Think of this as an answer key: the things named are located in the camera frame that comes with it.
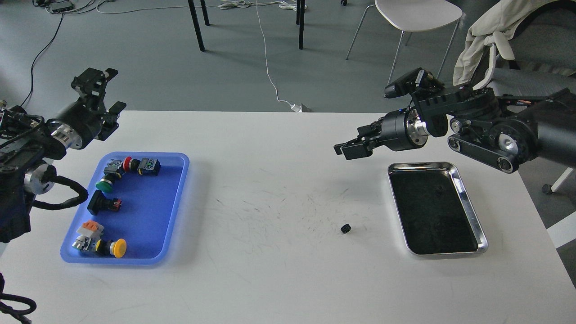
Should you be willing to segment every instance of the black table leg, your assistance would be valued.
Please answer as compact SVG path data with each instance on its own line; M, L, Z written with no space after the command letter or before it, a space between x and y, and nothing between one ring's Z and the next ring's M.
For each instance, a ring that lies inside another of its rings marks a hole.
M297 0L300 3L300 34L298 35L298 48L301 50L304 44L304 9L306 9L306 0Z
M196 32L196 38L198 39L198 46L200 47L200 51L203 52L205 51L204 42L202 41L202 34L200 33L200 25L198 24L198 16L196 15L196 7L194 6L194 0L188 0L188 6L190 7L192 22L194 23L194 31Z
M210 22L208 21L208 11L206 10L206 1L200 0L200 5L202 6L202 15L204 16L204 24L206 26L210 26Z

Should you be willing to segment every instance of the gray floor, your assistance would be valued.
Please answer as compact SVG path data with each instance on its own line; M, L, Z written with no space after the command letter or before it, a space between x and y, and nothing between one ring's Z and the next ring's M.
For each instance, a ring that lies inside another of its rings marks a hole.
M77 6L87 3L74 2ZM447 84L464 48L466 30L497 1L451 2L465 15L440 75ZM368 11L350 59L344 60L362 12L370 3L373 1L349 0L343 7L337 0L308 1L302 51L298 50L295 12L275 5L259 7L270 75L281 100L304 103L314 112L384 114L408 104L408 97L383 97L400 32L377 10ZM101 10L186 4L184 0L117 0ZM214 6L220 1L207 0L207 4ZM130 110L289 112L288 104L276 102L266 75L256 9L211 7L209 17L211 26L200 26L207 48L202 53L187 8L65 16L54 43L37 61L34 93L26 110L48 118L77 98L70 88L74 76L87 67L113 67L119 75L107 88L107 103L124 101ZM0 99L16 105L26 97L30 65L53 36L59 18L29 1L0 0ZM395 76L416 67L435 74L452 30L449 25L415 33L402 48ZM343 138L353 137L354 132L342 130ZM552 196L540 192L543 183L553 183L563 170L563 166L544 160L526 163L520 170L546 227L576 210L574 186ZM576 284L576 244L560 248L559 254Z

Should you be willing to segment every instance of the wheel caster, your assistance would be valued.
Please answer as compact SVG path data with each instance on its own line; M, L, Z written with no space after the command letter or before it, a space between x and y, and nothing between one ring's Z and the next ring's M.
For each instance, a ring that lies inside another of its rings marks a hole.
M547 195L551 195L554 192L552 191L552 186L550 186L549 184L545 184L542 186L542 192L547 194Z

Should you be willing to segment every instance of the power strip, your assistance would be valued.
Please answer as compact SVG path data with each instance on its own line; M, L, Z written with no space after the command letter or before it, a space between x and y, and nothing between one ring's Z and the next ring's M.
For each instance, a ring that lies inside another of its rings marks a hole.
M50 4L52 13L63 13L74 9L74 4L70 1L53 2Z

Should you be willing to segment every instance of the power adapter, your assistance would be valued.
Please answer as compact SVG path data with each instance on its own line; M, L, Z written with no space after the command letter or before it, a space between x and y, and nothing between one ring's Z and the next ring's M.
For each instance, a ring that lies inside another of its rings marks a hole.
M70 1L54 2L50 4L50 11L53 13L62 13L74 9L74 4Z
M312 112L312 110L306 107L304 104L291 104L290 108L294 112Z

